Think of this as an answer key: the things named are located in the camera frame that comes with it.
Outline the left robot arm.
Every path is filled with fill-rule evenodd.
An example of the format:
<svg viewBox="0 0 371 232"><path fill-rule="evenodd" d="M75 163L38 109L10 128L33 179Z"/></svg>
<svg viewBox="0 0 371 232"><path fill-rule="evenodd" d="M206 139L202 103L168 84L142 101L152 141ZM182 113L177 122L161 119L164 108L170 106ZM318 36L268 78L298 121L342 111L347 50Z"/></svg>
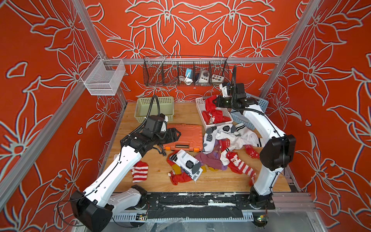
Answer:
<svg viewBox="0 0 371 232"><path fill-rule="evenodd" d="M121 141L119 155L84 191L75 191L69 202L73 215L92 232L101 232L114 214L130 207L144 205L146 191L134 185L126 192L112 193L133 166L154 146L173 143L181 133L167 128L168 117L162 113L148 116L138 128Z"/></svg>

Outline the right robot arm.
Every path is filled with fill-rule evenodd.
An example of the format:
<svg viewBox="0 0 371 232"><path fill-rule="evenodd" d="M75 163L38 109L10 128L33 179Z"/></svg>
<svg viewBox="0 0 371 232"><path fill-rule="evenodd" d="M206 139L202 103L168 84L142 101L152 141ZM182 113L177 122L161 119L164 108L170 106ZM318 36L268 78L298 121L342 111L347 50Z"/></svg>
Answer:
<svg viewBox="0 0 371 232"><path fill-rule="evenodd" d="M213 100L217 107L230 108L247 118L260 133L264 147L260 152L262 168L257 181L250 189L249 202L262 207L271 200L273 187L283 170L292 162L296 138L287 135L263 112L254 98L248 98L243 84L222 83L219 85L222 96Z"/></svg>

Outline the red christmas sock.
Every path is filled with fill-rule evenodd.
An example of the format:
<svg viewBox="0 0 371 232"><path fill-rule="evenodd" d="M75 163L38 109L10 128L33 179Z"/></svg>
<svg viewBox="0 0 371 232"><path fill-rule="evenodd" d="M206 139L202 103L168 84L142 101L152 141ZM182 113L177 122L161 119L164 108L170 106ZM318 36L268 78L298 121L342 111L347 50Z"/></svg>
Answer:
<svg viewBox="0 0 371 232"><path fill-rule="evenodd" d="M223 112L221 110L217 110L213 101L217 98L217 95L213 95L205 100L205 111L203 111L204 116L210 117L223 117Z"/></svg>

